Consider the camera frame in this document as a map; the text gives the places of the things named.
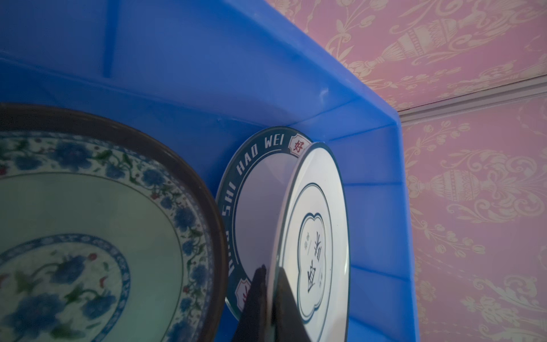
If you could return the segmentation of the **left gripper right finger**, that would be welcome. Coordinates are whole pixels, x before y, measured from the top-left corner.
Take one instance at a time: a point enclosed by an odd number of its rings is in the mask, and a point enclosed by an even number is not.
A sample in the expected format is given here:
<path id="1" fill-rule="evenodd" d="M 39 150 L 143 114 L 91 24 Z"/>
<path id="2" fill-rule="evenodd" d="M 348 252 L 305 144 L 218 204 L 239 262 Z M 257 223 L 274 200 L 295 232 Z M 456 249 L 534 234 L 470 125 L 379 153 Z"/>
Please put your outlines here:
<path id="1" fill-rule="evenodd" d="M 282 267 L 277 269 L 273 296 L 272 328 L 276 342 L 310 342 L 291 286 Z"/>

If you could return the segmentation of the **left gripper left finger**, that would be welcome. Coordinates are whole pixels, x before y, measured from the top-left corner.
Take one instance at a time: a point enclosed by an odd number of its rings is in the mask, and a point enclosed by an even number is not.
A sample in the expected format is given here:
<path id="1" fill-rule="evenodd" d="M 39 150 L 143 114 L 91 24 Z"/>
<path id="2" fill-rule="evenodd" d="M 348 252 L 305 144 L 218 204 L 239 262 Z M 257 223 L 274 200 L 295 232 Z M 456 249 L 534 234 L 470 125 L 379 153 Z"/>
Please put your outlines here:
<path id="1" fill-rule="evenodd" d="M 254 273 L 232 342 L 265 341 L 267 313 L 266 267 L 262 265 Z"/>

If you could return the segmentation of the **white plate with flower outline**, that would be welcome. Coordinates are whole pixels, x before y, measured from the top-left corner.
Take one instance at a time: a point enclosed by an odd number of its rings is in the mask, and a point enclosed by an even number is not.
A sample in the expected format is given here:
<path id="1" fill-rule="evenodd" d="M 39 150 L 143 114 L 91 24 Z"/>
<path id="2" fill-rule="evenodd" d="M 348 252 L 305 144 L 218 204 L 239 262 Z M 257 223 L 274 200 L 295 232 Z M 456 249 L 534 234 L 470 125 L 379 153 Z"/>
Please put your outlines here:
<path id="1" fill-rule="evenodd" d="M 268 280 L 269 338 L 277 269 L 288 277 L 311 341 L 345 341 L 350 296 L 350 244 L 343 183 L 323 142 L 299 157 L 282 205 Z"/>

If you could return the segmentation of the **green rimmed plate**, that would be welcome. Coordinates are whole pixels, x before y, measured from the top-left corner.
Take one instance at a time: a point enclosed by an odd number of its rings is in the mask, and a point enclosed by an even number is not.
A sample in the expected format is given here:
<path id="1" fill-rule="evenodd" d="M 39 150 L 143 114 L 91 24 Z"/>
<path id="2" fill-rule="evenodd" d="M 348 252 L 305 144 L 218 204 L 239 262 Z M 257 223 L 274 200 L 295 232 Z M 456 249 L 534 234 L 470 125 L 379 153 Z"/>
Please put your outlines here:
<path id="1" fill-rule="evenodd" d="M 293 128 L 267 128 L 248 138 L 224 171 L 216 201 L 228 249 L 225 302 L 235 319 L 242 315 L 255 271 L 272 261 L 281 204 L 311 143 Z"/>

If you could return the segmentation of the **teal blue floral plate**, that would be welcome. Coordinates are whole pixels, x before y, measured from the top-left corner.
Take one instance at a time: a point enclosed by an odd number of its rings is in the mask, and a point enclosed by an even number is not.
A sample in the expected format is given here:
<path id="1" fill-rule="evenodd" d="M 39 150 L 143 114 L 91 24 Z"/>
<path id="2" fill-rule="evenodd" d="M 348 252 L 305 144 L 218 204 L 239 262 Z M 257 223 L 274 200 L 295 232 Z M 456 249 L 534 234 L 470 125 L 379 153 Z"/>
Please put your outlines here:
<path id="1" fill-rule="evenodd" d="M 213 341 L 222 222 L 181 157 L 126 125 L 1 105 L 1 340 Z"/>

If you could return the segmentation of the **blue plastic bin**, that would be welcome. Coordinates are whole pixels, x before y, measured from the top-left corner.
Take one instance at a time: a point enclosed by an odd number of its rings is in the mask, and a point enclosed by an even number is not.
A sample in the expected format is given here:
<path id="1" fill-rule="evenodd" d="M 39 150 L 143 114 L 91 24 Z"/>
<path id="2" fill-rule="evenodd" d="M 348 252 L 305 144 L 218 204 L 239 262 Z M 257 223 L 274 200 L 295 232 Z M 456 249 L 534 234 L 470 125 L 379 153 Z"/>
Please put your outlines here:
<path id="1" fill-rule="evenodd" d="M 419 339 L 399 116 L 265 1 L 3 1 L 1 101 L 129 125 L 212 192 L 264 128 L 325 142 L 348 210 L 348 340 Z"/>

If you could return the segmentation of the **right corner aluminium post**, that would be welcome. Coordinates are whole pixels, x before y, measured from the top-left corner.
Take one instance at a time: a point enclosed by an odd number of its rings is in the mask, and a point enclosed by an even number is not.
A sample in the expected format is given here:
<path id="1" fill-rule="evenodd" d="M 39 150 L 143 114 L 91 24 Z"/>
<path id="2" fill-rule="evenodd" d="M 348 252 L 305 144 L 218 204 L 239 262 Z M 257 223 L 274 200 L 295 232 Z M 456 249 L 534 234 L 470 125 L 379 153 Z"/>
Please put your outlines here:
<path id="1" fill-rule="evenodd" d="M 421 105 L 399 112 L 402 126 L 447 118 L 546 95 L 546 76 Z"/>

